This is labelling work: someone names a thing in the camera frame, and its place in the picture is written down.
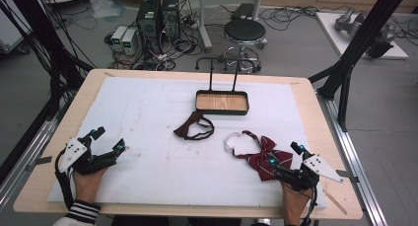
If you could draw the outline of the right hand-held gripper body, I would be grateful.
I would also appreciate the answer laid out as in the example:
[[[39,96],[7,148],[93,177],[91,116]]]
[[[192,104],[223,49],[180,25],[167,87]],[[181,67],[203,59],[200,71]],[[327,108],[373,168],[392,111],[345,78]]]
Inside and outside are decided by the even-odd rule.
[[[318,154],[304,159],[299,170],[292,170],[281,165],[275,166],[276,179],[290,185],[296,191],[315,188],[320,176],[341,184],[344,182],[337,171]]]

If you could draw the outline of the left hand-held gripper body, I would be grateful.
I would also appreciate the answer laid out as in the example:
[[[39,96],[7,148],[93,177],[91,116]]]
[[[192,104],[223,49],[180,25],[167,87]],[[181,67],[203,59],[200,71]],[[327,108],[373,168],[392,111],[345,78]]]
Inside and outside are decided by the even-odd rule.
[[[109,153],[102,156],[92,154],[91,143],[91,137],[71,137],[64,149],[58,171],[65,173],[73,169],[81,175],[89,175],[113,166],[114,158]]]

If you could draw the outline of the red striped bow tie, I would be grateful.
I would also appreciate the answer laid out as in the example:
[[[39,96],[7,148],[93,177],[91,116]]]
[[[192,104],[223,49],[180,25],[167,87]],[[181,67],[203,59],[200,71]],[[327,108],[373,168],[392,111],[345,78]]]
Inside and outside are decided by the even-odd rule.
[[[250,137],[259,147],[258,153],[237,154],[237,148],[232,144],[234,137],[243,137],[244,135]],[[261,135],[257,137],[249,130],[241,132],[234,132],[224,140],[224,147],[228,152],[231,152],[234,157],[244,159],[256,171],[260,179],[265,181],[274,180],[274,170],[270,164],[270,157],[277,161],[280,167],[290,168],[293,162],[293,154],[276,150],[276,143],[267,136]]]

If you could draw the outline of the person's right hand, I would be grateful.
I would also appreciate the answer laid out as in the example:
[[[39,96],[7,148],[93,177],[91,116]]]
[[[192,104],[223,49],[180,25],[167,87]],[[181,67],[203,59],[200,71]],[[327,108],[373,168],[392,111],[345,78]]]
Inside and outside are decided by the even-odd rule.
[[[294,191],[288,184],[281,184],[283,191],[283,217],[285,226],[300,226],[302,213],[311,199],[310,189]]]

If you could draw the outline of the person's left hand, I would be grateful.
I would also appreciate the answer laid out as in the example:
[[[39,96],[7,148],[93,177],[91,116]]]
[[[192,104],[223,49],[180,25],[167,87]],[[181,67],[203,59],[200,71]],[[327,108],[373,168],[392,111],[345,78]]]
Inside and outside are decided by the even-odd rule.
[[[88,203],[95,203],[102,177],[106,171],[107,169],[102,169],[88,175],[81,175],[74,172],[73,180],[75,183],[76,198]]]

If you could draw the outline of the thin wooden stick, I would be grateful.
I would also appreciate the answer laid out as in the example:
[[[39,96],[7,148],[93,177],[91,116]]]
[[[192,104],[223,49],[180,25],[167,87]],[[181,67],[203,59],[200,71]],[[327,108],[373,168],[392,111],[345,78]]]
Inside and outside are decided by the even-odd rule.
[[[344,214],[347,215],[347,210],[337,201],[337,199],[326,189],[323,189],[322,192],[329,198],[329,200]]]

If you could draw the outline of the wooden table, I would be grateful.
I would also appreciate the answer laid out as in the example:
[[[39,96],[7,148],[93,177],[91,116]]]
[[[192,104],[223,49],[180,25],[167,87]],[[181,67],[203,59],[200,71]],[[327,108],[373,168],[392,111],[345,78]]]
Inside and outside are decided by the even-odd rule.
[[[86,78],[80,91],[70,105],[66,115],[61,120],[51,140],[43,152],[45,157],[54,158],[63,148],[63,144],[76,134],[87,116],[89,108],[99,95],[104,81],[108,78],[132,78],[140,85],[137,97],[150,94],[152,84],[156,84],[157,93],[163,92],[163,86],[172,81],[180,82],[180,89],[185,94],[192,95],[192,83],[200,83],[209,78],[207,73],[194,72],[159,72],[133,70],[94,70]],[[318,100],[314,88],[306,78],[243,75],[239,81],[246,85],[253,85],[265,90],[273,91],[274,99],[284,101],[286,98],[278,90],[280,85],[291,89],[302,126],[299,130],[307,138],[307,145],[313,151],[324,157],[332,167],[344,170],[343,160],[338,152],[337,143],[332,136],[332,115],[328,113]],[[17,212],[25,213],[62,213],[66,210],[63,202],[49,201],[55,177],[54,163],[49,162],[36,166],[23,186],[14,202],[13,208]],[[314,219],[357,220],[363,217],[363,211],[356,193],[349,181],[337,183],[328,178],[320,181],[320,194],[324,197],[326,207],[313,212]],[[196,216],[196,217],[243,217],[243,218],[280,218],[281,207],[263,206],[253,202],[250,206],[239,206],[233,201],[230,206],[216,206],[209,202],[199,204],[162,204],[162,203],[105,203],[104,214],[146,214],[167,216]]]

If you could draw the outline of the white table mat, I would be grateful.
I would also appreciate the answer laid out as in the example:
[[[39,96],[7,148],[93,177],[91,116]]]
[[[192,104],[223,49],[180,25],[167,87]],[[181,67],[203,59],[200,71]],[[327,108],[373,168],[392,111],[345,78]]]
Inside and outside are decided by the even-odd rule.
[[[107,77],[78,131],[103,127],[93,153],[109,151],[118,140],[126,150],[105,173],[101,203],[192,206],[279,206],[281,187],[262,181],[244,160],[267,136],[277,149],[307,145],[296,103],[300,83],[258,83]],[[245,115],[212,114],[213,135],[199,141],[174,134],[195,109],[197,91],[235,87],[246,92]]]

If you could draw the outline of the striped black white sleeve cuff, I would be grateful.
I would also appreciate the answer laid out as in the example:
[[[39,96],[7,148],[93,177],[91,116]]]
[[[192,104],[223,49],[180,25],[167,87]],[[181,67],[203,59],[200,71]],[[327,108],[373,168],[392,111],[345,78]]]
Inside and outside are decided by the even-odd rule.
[[[97,226],[101,207],[83,200],[75,200],[68,212],[52,226]]]

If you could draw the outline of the dark red bow tie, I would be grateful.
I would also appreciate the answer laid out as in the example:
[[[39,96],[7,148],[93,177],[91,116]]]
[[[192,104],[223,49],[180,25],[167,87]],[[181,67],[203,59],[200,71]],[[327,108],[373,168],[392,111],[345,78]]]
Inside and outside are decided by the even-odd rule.
[[[199,132],[194,135],[189,135],[189,128],[194,123],[197,123],[198,125],[207,128],[207,131]],[[206,118],[202,112],[195,111],[191,113],[189,118],[180,127],[174,130],[174,134],[178,137],[183,138],[184,140],[198,141],[209,138],[214,133],[214,130],[215,126],[213,122],[210,119]]]

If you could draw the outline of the black rack with wooden tray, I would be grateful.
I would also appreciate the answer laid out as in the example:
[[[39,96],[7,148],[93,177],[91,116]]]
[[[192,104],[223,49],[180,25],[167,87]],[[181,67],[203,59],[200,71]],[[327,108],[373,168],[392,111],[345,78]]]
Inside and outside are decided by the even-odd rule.
[[[238,72],[241,71],[241,64],[248,62],[242,58],[223,58],[223,57],[201,57],[196,60],[195,69],[200,68],[201,60],[210,61],[209,88],[198,90],[195,95],[195,109],[207,114],[227,114],[227,115],[246,115],[249,111],[249,99],[247,92],[237,91]],[[236,62],[235,75],[231,90],[221,91],[213,89],[213,70],[214,61],[220,60],[224,64],[228,61]]]

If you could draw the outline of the white power supply unit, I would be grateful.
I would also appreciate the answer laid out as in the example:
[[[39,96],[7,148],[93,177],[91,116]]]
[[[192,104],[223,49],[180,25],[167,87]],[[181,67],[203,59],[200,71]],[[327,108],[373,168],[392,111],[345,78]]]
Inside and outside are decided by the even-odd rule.
[[[126,26],[120,26],[116,29],[116,31],[111,36],[113,49],[117,52],[123,51],[122,39],[124,37],[126,30],[127,30]]]
[[[138,49],[139,42],[134,29],[128,29],[122,39],[122,46],[126,55],[134,55]]]

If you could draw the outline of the white floor board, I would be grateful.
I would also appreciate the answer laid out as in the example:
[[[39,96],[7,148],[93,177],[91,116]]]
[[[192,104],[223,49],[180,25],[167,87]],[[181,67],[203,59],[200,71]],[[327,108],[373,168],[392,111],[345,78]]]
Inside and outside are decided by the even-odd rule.
[[[319,23],[326,31],[327,36],[331,40],[334,48],[340,55],[342,55],[352,38],[345,31],[339,32],[334,28],[335,21],[340,16],[342,16],[342,13],[316,13],[316,17],[318,18]],[[408,58],[408,55],[399,45],[396,44],[395,41],[392,41],[390,44],[392,45],[392,48],[390,48],[383,56],[381,56],[381,59],[401,60]]]

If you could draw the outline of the clear plastic bag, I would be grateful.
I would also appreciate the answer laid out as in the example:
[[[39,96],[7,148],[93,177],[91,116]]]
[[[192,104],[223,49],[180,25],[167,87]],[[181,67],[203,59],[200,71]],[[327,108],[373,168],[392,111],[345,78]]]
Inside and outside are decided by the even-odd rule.
[[[90,0],[90,4],[95,19],[119,18],[125,12],[125,8],[113,0]]]

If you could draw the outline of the black computer tower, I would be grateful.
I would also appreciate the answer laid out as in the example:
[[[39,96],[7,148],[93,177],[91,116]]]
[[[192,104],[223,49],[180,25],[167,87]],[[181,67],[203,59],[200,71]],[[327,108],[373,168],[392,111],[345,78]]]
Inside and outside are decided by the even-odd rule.
[[[179,0],[163,0],[162,16],[166,37],[174,41],[180,38],[179,34]]]
[[[163,29],[161,0],[143,0],[136,23],[142,42],[147,38],[158,38]]]

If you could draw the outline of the black round stool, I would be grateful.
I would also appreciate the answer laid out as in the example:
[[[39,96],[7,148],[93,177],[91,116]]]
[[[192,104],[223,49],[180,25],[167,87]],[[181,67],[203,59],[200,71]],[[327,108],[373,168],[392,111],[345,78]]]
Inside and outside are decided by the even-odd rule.
[[[221,58],[229,58],[224,70],[238,64],[241,71],[256,73],[261,70],[258,53],[252,48],[257,46],[264,49],[266,29],[258,22],[249,19],[234,19],[224,27],[224,37],[234,45],[226,49]]]

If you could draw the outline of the grey robot part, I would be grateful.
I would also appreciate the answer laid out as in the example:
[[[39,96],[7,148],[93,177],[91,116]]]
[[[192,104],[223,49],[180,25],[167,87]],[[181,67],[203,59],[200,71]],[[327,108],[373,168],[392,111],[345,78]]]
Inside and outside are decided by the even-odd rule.
[[[361,12],[356,16],[354,21],[351,21],[355,9],[349,8],[342,16],[335,20],[334,28],[341,32],[346,32],[351,38],[360,30],[365,20],[369,16],[369,11]],[[396,25],[386,23],[380,31],[375,35],[376,41],[392,42],[395,39]]]

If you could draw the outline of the black flat box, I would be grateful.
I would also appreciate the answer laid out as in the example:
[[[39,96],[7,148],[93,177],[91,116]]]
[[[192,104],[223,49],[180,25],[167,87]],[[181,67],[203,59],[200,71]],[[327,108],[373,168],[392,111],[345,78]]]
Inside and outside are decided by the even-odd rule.
[[[231,19],[248,19],[252,16],[253,5],[242,3],[232,14]]]

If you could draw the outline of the grey desk leg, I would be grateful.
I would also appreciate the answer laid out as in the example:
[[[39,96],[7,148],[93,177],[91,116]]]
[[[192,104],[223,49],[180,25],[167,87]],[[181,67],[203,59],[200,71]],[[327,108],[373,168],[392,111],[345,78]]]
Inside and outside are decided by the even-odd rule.
[[[205,0],[199,0],[198,30],[201,35],[204,51],[209,52],[212,49],[213,45],[205,27]]]

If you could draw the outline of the grey metal clamp bracket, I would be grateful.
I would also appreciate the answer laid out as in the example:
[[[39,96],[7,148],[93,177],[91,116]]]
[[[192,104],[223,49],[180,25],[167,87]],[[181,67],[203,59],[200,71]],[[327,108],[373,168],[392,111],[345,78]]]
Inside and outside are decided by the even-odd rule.
[[[37,165],[50,163],[51,160],[52,160],[52,156],[35,159],[31,164],[26,165],[25,170],[27,172],[32,172]]]
[[[342,170],[336,170],[336,173],[342,178],[349,179],[352,184],[355,184],[355,183],[359,182],[359,178],[355,177],[350,172],[342,171]]]

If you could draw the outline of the aluminium rail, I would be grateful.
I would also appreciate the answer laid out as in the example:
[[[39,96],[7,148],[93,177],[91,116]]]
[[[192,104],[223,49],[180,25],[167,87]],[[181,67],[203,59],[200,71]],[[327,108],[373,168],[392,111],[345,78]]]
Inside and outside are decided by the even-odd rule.
[[[349,133],[344,131],[337,121],[337,105],[334,101],[326,100],[321,96],[316,97],[328,125],[330,126],[331,132],[335,136],[335,142],[342,156],[343,163],[347,167],[348,172],[359,178],[359,182],[352,184],[352,186],[360,199],[361,209],[366,214],[372,226],[388,226],[383,215],[383,211],[355,149],[355,145],[353,144]]]
[[[26,175],[30,173],[25,170],[26,165],[42,158],[42,152],[72,101],[73,98],[61,98],[57,111],[53,112],[52,99],[49,99],[4,163],[0,165],[0,212],[7,206]]]

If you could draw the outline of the black metal frame stand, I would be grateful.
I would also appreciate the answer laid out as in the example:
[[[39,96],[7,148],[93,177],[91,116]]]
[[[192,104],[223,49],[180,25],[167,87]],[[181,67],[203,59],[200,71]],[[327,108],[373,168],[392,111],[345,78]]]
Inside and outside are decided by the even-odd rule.
[[[37,41],[28,36],[18,24],[18,16],[0,0],[0,9],[21,33],[50,76],[50,99],[47,102],[48,119],[61,112],[61,100],[72,102],[81,88],[85,77],[94,66],[72,54],[62,43],[48,14],[44,11],[42,0],[12,0],[22,13]]]
[[[318,72],[309,78],[311,83],[326,78],[325,83],[317,89],[320,96],[333,100],[334,94],[340,91],[337,123],[346,132],[346,113],[350,89],[351,74],[366,49],[383,27],[384,23],[394,13],[403,0],[377,0],[366,18],[365,23],[354,35],[348,47],[340,58],[329,68]]]

